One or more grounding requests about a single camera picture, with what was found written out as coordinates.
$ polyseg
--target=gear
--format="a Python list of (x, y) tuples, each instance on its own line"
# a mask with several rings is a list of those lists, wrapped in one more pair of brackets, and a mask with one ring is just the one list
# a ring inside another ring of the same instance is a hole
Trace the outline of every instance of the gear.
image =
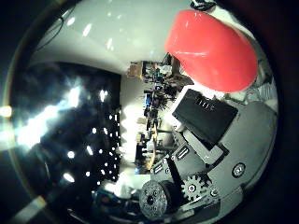
[(205, 184), (206, 182), (202, 180), (200, 176), (193, 175), (192, 177), (183, 180), (184, 185), (182, 185), (182, 192), (185, 198), (188, 198), (189, 201), (201, 198), (203, 192), (206, 192)]

